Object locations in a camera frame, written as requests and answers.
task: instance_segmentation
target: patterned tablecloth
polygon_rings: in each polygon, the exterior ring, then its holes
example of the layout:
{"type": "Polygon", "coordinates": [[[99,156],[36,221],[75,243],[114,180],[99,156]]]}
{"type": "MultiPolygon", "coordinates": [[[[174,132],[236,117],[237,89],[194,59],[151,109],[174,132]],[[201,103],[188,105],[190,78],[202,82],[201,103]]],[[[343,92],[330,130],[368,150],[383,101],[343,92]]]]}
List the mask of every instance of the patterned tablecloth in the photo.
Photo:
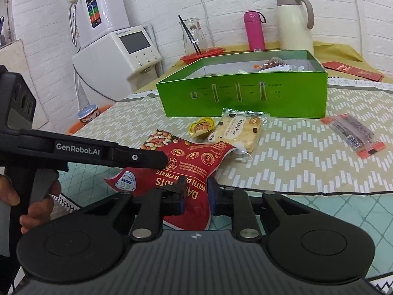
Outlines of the patterned tablecloth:
{"type": "MultiPolygon", "coordinates": [[[[360,160],[328,127],[315,119],[270,118],[252,159],[227,157],[217,171],[220,184],[247,188],[249,194],[276,190],[301,203],[351,222],[376,245],[368,277],[393,270],[393,95],[368,89],[329,88],[327,115],[351,113],[387,148],[360,160]]],[[[115,104],[76,135],[140,148],[154,129],[189,139],[187,127],[197,118],[167,118],[157,95],[115,104]]],[[[114,192],[103,178],[119,169],[70,164],[60,174],[63,193],[80,206],[114,192]]],[[[229,218],[213,218],[210,229],[229,227],[229,218]]],[[[391,284],[393,275],[379,280],[391,284]]]]}
{"type": "MultiPolygon", "coordinates": [[[[321,121],[270,118],[248,163],[228,157],[220,184],[296,193],[393,191],[393,95],[384,91],[329,88],[327,115],[351,113],[387,146],[366,160],[321,121]]],[[[189,139],[196,118],[167,118],[160,98],[116,103],[76,135],[140,148],[154,129],[189,139]]]]}

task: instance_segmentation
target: red envelope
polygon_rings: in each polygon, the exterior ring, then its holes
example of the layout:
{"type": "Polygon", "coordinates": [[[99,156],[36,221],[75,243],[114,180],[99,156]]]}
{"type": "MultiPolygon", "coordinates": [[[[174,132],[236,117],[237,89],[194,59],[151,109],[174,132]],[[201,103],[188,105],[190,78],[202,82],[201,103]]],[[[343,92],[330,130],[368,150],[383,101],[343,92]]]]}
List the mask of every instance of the red envelope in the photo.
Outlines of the red envelope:
{"type": "Polygon", "coordinates": [[[359,68],[355,68],[353,66],[346,65],[346,64],[336,62],[336,61],[326,62],[326,63],[323,63],[322,65],[327,69],[332,69],[335,71],[340,71],[340,72],[352,74],[352,75],[363,77],[368,80],[372,80],[372,81],[376,81],[376,82],[380,82],[384,78],[384,76],[382,74],[370,72],[370,71],[366,71],[366,70],[361,70],[359,68]]]}

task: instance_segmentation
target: snack packet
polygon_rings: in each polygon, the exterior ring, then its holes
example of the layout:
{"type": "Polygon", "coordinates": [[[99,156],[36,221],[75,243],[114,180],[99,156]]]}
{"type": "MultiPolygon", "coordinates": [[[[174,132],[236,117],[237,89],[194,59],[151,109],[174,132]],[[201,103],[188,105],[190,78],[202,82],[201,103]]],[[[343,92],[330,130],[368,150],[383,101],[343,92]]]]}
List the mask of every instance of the snack packet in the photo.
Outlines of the snack packet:
{"type": "Polygon", "coordinates": [[[237,154],[251,153],[269,117],[270,114],[265,112],[224,108],[221,120],[210,134],[208,142],[226,142],[238,149],[237,154]]]}
{"type": "Polygon", "coordinates": [[[375,134],[370,129],[349,113],[328,116],[321,121],[329,125],[363,159],[386,148],[383,142],[375,138],[375,134]]]}
{"type": "Polygon", "coordinates": [[[164,223],[182,230],[205,230],[210,225],[210,208],[206,181],[224,157],[235,147],[228,143],[194,144],[170,132],[155,130],[142,148],[161,150],[168,156],[165,169],[127,167],[105,182],[118,192],[144,195],[149,189],[176,183],[180,175],[187,177],[185,210],[180,216],[165,216],[164,223]]]}
{"type": "Polygon", "coordinates": [[[214,120],[210,117],[200,118],[189,126],[188,132],[192,138],[206,138],[214,129],[214,124],[214,120]]]}
{"type": "Polygon", "coordinates": [[[218,75],[222,75],[222,74],[221,73],[208,73],[203,76],[218,76],[218,75]]]}
{"type": "Polygon", "coordinates": [[[272,57],[270,60],[268,60],[268,62],[266,62],[263,65],[254,65],[254,69],[261,69],[261,70],[266,70],[266,69],[270,69],[270,68],[274,68],[275,66],[282,66],[282,65],[286,65],[286,63],[278,57],[272,57]]]}

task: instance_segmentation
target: packaged biscuit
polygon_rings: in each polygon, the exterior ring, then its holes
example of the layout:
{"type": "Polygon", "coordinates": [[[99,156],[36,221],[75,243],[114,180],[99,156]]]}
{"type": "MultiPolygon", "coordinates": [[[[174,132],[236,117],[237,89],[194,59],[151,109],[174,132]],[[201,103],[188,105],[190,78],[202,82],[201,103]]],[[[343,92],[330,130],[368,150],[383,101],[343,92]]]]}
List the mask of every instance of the packaged biscuit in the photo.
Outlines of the packaged biscuit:
{"type": "Polygon", "coordinates": [[[208,142],[226,142],[238,149],[237,154],[251,153],[269,117],[270,114],[265,112],[224,108],[221,120],[210,134],[208,142]]]}

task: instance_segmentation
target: human hand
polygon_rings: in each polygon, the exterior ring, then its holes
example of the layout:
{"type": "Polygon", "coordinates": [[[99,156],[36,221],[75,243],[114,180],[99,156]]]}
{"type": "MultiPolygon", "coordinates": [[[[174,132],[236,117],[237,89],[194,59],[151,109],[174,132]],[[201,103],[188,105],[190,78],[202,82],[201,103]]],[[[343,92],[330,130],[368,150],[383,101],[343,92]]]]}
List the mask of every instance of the human hand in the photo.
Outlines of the human hand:
{"type": "MultiPolygon", "coordinates": [[[[61,193],[61,186],[59,181],[53,183],[49,190],[49,194],[59,195],[61,193]]],[[[16,206],[20,202],[18,194],[13,189],[9,180],[0,175],[0,200],[3,200],[11,206],[16,206]]],[[[54,201],[51,196],[48,196],[41,202],[35,202],[28,208],[28,213],[22,215],[19,219],[22,225],[22,234],[27,233],[33,227],[40,224],[46,223],[50,220],[50,214],[52,213],[54,201]]]]}

